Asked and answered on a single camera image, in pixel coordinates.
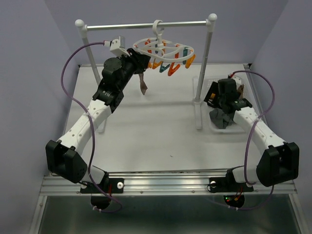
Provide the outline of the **grey sock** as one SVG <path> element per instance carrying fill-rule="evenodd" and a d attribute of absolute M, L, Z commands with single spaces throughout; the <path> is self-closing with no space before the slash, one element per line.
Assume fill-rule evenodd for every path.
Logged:
<path fill-rule="evenodd" d="M 228 126 L 234 124 L 234 121 L 219 108 L 215 108 L 212 111 L 210 111 L 209 116 L 211 122 L 218 129 L 226 129 Z"/>

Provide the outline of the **beige striped sock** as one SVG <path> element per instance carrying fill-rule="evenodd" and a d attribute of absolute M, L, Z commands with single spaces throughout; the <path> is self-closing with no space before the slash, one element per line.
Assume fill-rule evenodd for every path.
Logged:
<path fill-rule="evenodd" d="M 146 91 L 148 90 L 148 87 L 144 81 L 144 74 L 143 73 L 139 74 L 139 84 L 140 84 L 141 93 L 143 95 L 145 95 Z"/>

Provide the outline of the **white round clip hanger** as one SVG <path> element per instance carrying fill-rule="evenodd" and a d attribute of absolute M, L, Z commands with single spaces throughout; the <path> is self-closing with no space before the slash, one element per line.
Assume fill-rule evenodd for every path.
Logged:
<path fill-rule="evenodd" d="M 145 38 L 138 40 L 133 44 L 133 49 L 141 54 L 148 55 L 151 63 L 154 61 L 163 64 L 180 64 L 186 69 L 190 68 L 196 58 L 194 49 L 190 46 L 174 43 L 163 39 L 164 28 L 158 25 L 162 20 L 155 20 L 152 25 L 153 38 Z"/>

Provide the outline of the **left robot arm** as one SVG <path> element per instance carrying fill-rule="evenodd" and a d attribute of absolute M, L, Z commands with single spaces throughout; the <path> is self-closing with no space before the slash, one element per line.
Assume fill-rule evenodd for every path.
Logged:
<path fill-rule="evenodd" d="M 50 140 L 45 147 L 48 169 L 72 183 L 88 181 L 88 166 L 81 157 L 86 144 L 119 106 L 124 97 L 123 89 L 131 77 L 148 68 L 148 55 L 132 48 L 127 51 L 128 56 L 109 58 L 104 62 L 102 80 L 87 111 L 66 134 L 57 141 Z"/>

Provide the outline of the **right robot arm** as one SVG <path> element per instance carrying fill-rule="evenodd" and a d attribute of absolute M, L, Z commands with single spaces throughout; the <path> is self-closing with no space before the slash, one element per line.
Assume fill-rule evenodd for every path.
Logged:
<path fill-rule="evenodd" d="M 242 98 L 234 78 L 212 82 L 204 100 L 213 108 L 209 116 L 215 127 L 224 130 L 233 123 L 248 133 L 244 164 L 227 171 L 227 189 L 236 190 L 242 183 L 270 187 L 298 177 L 298 145 L 286 142 L 267 126 L 253 105 Z"/>

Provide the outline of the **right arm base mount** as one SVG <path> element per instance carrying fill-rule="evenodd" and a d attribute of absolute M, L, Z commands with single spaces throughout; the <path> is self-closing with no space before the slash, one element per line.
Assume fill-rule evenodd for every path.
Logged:
<path fill-rule="evenodd" d="M 211 177 L 207 190 L 210 193 L 236 193 L 236 192 L 253 192 L 253 187 L 248 187 L 245 183 L 237 183 L 235 180 L 226 177 Z"/>

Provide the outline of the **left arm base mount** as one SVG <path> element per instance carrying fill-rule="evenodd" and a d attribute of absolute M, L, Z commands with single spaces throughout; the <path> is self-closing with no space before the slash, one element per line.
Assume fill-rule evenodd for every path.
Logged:
<path fill-rule="evenodd" d="M 93 183 L 85 182 L 87 185 L 85 188 L 81 185 L 81 194 L 100 194 L 101 192 L 94 186 Z M 110 177 L 106 182 L 98 185 L 105 193 L 112 194 L 122 194 L 124 190 L 124 178 L 121 177 Z"/>

